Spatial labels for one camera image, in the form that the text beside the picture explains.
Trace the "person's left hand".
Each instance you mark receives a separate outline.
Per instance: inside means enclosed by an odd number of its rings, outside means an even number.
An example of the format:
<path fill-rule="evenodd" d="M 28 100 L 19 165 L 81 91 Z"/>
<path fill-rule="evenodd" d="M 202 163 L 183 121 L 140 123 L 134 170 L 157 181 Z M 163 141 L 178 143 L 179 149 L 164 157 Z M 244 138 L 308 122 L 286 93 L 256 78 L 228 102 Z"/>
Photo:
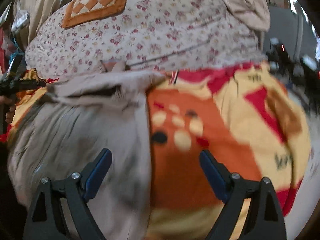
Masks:
<path fill-rule="evenodd" d="M 2 120 L 7 124 L 12 123 L 16 111 L 15 101 L 1 95 L 0 102 L 1 106 L 3 106 L 3 113 L 1 113 Z"/>

